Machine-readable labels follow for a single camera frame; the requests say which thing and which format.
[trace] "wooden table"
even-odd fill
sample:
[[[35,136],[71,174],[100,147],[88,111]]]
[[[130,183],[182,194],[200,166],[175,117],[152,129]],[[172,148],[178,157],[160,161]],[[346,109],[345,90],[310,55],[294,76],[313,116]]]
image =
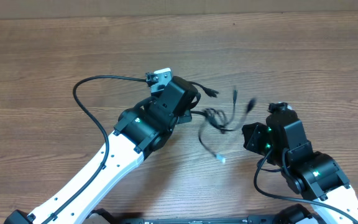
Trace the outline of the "wooden table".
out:
[[[61,189],[103,143],[79,109],[73,85],[102,74],[144,76],[170,67],[174,75],[219,90],[198,109],[238,110],[254,96],[247,122],[264,122],[271,101],[298,112],[314,150],[333,156],[358,196],[358,12],[257,13],[204,16],[95,17],[0,21],[0,223],[31,211]],[[111,132],[119,114],[149,96],[145,84],[89,82],[80,99]],[[145,218],[241,217],[292,205],[258,194],[252,184],[259,155],[241,132],[208,128],[203,119],[175,135],[98,205]],[[293,195],[280,174],[260,187]]]

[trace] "wood grain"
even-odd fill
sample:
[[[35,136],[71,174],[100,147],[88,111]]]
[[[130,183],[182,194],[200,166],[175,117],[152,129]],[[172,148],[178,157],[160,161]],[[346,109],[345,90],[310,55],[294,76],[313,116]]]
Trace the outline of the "wood grain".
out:
[[[175,75],[221,92],[197,108],[237,112],[256,96],[247,122],[264,122],[271,101],[297,110],[315,150],[333,156],[358,196],[358,12],[207,16],[94,17],[0,21],[0,223],[31,211],[62,188],[103,143],[77,107],[73,85],[93,75],[142,77],[170,67]],[[83,103],[111,131],[122,110],[149,95],[147,86],[89,82]],[[290,202],[252,185],[260,156],[238,133],[208,128],[205,142],[227,157],[221,165],[200,146],[202,118],[176,128],[106,196],[99,207],[145,218],[240,217],[277,213]],[[293,195],[280,174],[260,186]]]

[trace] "tabletop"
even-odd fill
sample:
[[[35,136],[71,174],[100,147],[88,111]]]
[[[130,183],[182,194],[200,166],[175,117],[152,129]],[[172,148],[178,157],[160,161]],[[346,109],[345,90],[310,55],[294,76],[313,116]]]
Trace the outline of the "tabletop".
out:
[[[339,163],[358,196],[358,11],[91,17],[0,21],[0,223],[30,212],[59,191],[99,150],[99,129],[73,100],[73,85],[94,75],[174,75],[220,92],[198,110],[237,114],[257,98],[246,123],[264,123],[270,102],[298,113],[315,151]],[[80,100],[110,133],[120,113],[148,97],[144,83],[95,80]],[[163,149],[124,177],[98,207],[144,218],[243,217],[277,213],[291,202],[258,194],[260,155],[241,132],[182,124]],[[279,174],[261,173],[262,189],[296,196]]]

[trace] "wooden surface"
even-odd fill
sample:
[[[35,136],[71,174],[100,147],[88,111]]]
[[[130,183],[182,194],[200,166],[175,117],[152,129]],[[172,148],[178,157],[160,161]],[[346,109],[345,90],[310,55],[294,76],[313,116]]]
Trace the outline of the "wooden surface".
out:
[[[0,223],[50,198],[102,145],[72,98],[78,80],[165,67],[221,92],[204,95],[198,109],[230,113],[234,85],[238,113],[258,98],[249,123],[265,121],[269,102],[290,102],[314,149],[338,161],[358,196],[358,12],[0,21]],[[146,96],[146,85],[126,81],[79,89],[109,132],[122,110]],[[256,192],[260,156],[242,147],[240,132],[206,130],[206,144],[227,157],[226,165],[214,160],[196,137],[202,121],[177,127],[99,207],[190,218],[277,213],[292,204]],[[259,184],[293,195],[280,174],[263,173]]]
[[[355,10],[358,0],[0,0],[0,19]]]

